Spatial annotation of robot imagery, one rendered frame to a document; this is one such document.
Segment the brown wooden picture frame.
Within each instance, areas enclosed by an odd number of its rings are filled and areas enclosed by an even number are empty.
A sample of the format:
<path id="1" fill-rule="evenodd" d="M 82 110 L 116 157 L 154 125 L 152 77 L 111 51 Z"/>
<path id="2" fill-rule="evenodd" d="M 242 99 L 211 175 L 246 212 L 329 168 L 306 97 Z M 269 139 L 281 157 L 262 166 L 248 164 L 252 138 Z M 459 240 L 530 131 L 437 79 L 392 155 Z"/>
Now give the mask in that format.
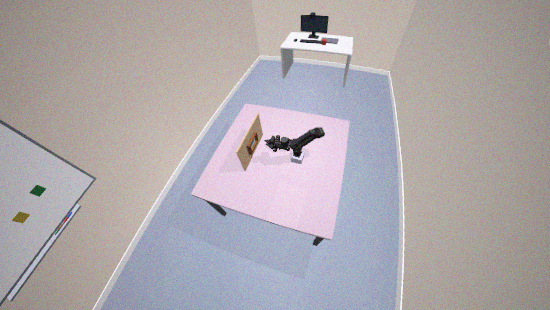
<path id="1" fill-rule="evenodd" d="M 252 155 L 257 142 L 258 142 L 257 132 L 254 131 L 253 135 L 251 136 L 251 138 L 250 138 L 250 140 L 247 144 L 247 149 L 248 149 L 249 154 Z"/>

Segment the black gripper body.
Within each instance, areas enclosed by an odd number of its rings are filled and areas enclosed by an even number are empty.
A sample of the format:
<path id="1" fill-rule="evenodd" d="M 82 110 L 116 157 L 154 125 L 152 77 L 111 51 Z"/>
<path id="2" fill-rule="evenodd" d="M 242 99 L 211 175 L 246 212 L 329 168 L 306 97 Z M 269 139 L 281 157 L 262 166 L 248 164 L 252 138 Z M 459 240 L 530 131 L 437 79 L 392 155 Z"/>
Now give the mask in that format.
<path id="1" fill-rule="evenodd" d="M 271 137 L 271 139 L 270 139 L 270 143 L 273 144 L 273 149 L 274 149 L 273 152 L 276 152 L 278 148 L 279 148 L 279 150 L 280 150 L 280 149 L 281 149 L 281 145 L 282 145 L 282 144 L 281 144 L 281 141 L 280 141 L 280 142 L 276 142 L 275 140 L 276 140 L 275 136 L 272 135 L 272 137 Z"/>

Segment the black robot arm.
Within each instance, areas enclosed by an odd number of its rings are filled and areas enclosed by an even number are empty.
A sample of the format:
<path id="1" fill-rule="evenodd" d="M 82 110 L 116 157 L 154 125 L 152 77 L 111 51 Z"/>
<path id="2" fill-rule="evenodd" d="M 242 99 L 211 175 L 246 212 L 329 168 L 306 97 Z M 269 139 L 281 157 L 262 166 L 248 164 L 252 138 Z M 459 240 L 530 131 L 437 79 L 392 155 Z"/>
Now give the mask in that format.
<path id="1" fill-rule="evenodd" d="M 289 139 L 287 137 L 281 138 L 281 149 L 289 151 L 290 148 L 293 149 L 293 155 L 300 158 L 302 154 L 302 148 L 315 140 L 316 138 L 321 138 L 325 135 L 325 132 L 320 127 L 314 127 L 302 136 L 294 139 Z M 280 142 L 280 135 L 276 135 L 276 142 Z"/>

